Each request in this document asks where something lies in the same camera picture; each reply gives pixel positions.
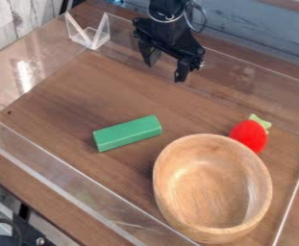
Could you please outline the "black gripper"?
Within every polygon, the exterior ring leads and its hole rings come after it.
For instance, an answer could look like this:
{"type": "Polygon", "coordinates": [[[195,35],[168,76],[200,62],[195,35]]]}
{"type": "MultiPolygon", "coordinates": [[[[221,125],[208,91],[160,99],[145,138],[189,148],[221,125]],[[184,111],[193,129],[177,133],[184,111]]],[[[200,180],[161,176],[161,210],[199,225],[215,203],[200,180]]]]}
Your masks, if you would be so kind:
{"type": "Polygon", "coordinates": [[[132,19],[133,36],[148,67],[157,62],[161,52],[177,59],[175,82],[183,82],[189,69],[203,67],[205,50],[195,39],[185,20],[181,17],[171,23],[160,23],[151,18],[132,19]]]}

